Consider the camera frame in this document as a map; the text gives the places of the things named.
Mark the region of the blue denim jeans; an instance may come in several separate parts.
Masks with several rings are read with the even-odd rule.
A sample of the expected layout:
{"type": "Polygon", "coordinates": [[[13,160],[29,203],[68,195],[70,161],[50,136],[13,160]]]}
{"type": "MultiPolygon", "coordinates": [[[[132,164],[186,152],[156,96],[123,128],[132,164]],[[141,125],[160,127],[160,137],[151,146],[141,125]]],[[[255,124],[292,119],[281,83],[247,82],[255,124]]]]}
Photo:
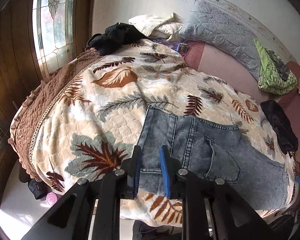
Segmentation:
{"type": "Polygon", "coordinates": [[[142,150],[139,187],[164,195],[159,149],[199,178],[224,179],[254,210],[288,204],[285,166],[254,148],[236,125],[221,125],[195,116],[177,116],[158,108],[146,112],[138,145],[142,150]]]}

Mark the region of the pink round object on floor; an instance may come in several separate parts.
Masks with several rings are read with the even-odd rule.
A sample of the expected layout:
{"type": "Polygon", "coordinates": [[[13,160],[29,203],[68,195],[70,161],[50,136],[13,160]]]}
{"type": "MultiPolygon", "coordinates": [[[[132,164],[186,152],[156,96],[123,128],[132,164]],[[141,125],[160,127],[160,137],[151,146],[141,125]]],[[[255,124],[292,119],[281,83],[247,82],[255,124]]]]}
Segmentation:
{"type": "Polygon", "coordinates": [[[46,195],[46,203],[49,205],[49,206],[53,206],[55,205],[58,200],[62,197],[62,195],[60,194],[57,194],[57,193],[54,193],[54,192],[49,192],[47,195],[46,195]]]}

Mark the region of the black bag on floor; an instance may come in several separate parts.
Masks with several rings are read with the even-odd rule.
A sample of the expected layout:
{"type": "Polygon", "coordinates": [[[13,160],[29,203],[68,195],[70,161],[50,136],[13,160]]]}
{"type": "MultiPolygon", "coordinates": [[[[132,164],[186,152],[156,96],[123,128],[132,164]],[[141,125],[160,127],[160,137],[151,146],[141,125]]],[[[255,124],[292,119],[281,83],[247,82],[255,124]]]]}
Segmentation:
{"type": "Polygon", "coordinates": [[[37,182],[32,179],[26,170],[19,164],[19,180],[21,183],[27,184],[30,192],[36,200],[42,199],[47,196],[51,191],[50,187],[43,181],[37,182]]]}

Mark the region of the leaf pattern beige blanket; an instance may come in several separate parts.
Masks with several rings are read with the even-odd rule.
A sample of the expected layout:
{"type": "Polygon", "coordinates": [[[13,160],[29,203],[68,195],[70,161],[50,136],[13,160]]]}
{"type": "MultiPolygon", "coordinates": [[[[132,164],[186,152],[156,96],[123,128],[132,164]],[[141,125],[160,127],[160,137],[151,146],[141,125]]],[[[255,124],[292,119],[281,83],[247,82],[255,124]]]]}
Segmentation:
{"type": "MultiPolygon", "coordinates": [[[[161,44],[142,40],[123,46],[83,68],[53,100],[36,135],[30,160],[40,178],[65,192],[78,178],[102,179],[118,170],[138,145],[146,112],[158,108],[177,116],[195,116],[236,125],[252,146],[288,173],[288,204],[256,210],[277,215],[296,194],[294,159],[280,150],[261,106],[224,80],[190,69],[183,58],[161,44]]],[[[125,218],[153,225],[181,224],[181,204],[139,189],[135,201],[122,203],[125,218]]]]}

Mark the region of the black quilted jacket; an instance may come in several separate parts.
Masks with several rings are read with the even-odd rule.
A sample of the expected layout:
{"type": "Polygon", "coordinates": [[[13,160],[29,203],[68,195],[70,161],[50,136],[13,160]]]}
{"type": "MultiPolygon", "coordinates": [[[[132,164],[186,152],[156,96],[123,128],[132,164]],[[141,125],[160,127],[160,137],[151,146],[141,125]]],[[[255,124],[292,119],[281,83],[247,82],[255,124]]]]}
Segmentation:
{"type": "Polygon", "coordinates": [[[266,119],[277,135],[277,142],[282,153],[296,152],[299,141],[282,107],[274,100],[264,101],[260,105],[266,119]]]}

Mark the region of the brown quilted bed skirt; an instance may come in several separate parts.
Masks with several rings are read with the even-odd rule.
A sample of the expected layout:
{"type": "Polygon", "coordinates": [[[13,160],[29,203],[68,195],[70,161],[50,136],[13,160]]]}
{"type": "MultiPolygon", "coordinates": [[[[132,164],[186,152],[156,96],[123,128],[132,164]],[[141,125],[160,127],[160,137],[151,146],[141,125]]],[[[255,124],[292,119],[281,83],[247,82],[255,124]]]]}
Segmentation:
{"type": "Polygon", "coordinates": [[[62,92],[66,85],[73,81],[79,72],[100,58],[96,49],[89,49],[81,53],[76,59],[63,68],[53,72],[48,81],[41,81],[40,85],[26,98],[15,114],[10,125],[8,143],[19,156],[19,162],[30,178],[40,182],[42,179],[30,160],[31,147],[35,145],[36,135],[41,127],[53,100],[62,92]]]}

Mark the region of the green white patterned quilt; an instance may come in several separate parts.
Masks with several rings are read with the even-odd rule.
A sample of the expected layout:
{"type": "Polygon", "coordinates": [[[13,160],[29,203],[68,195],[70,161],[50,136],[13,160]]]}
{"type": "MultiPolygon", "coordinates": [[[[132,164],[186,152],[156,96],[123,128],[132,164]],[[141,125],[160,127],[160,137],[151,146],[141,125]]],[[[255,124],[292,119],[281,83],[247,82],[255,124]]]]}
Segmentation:
{"type": "Polygon", "coordinates": [[[285,95],[291,92],[298,85],[295,74],[290,70],[288,80],[283,81],[279,76],[273,61],[266,52],[267,48],[264,47],[257,38],[254,39],[254,44],[261,61],[258,79],[259,89],[275,95],[285,95]]]}

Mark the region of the dark grey garment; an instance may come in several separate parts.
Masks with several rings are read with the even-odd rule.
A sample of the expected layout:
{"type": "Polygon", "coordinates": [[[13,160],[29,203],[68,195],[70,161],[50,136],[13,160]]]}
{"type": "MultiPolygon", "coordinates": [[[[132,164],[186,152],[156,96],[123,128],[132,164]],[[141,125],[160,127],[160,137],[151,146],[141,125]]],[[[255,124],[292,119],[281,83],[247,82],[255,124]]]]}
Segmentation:
{"type": "Polygon", "coordinates": [[[284,64],[281,57],[277,53],[275,53],[274,51],[272,51],[270,49],[266,49],[266,52],[267,52],[268,56],[271,58],[271,60],[273,61],[281,79],[283,81],[287,81],[288,76],[290,74],[290,69],[284,64]]]}

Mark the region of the black cloth at bed end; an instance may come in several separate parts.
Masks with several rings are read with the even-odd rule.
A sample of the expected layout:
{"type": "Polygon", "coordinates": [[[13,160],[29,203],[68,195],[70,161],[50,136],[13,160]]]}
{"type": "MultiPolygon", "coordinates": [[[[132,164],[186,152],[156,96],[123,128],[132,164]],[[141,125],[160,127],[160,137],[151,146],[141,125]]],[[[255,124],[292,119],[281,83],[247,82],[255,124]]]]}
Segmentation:
{"type": "Polygon", "coordinates": [[[126,23],[116,23],[109,26],[104,34],[94,34],[87,42],[87,49],[94,48],[100,56],[109,55],[121,48],[122,45],[136,43],[147,38],[136,27],[126,23]]]}

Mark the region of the grey quilted pillow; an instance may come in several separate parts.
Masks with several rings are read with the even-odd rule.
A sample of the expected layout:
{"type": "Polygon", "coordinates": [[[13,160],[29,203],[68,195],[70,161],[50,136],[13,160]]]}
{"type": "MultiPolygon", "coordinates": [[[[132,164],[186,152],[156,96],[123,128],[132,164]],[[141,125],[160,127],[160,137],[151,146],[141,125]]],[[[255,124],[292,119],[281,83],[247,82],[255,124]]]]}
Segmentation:
{"type": "Polygon", "coordinates": [[[204,0],[196,0],[179,31],[185,40],[204,42],[229,54],[259,79],[261,61],[256,36],[241,22],[204,0]]]}

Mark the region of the cream pillow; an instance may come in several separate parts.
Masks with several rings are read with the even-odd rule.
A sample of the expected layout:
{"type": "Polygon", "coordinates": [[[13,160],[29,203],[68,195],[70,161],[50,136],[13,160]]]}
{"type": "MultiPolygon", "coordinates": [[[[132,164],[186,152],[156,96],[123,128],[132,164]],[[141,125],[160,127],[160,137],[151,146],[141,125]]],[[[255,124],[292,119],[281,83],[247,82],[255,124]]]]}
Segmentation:
{"type": "Polygon", "coordinates": [[[179,31],[184,25],[183,19],[176,13],[164,18],[153,15],[138,15],[128,20],[148,38],[163,38],[168,42],[180,41],[179,31]]]}

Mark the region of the stained glass window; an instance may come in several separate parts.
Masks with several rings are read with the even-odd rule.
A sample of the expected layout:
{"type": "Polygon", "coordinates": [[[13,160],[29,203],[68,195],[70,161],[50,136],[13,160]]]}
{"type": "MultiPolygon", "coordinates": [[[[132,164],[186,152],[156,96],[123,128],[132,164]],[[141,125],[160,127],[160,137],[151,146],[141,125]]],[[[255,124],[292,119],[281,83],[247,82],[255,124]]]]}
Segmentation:
{"type": "Polygon", "coordinates": [[[75,57],[73,8],[74,0],[33,0],[34,45],[43,78],[75,57]]]}

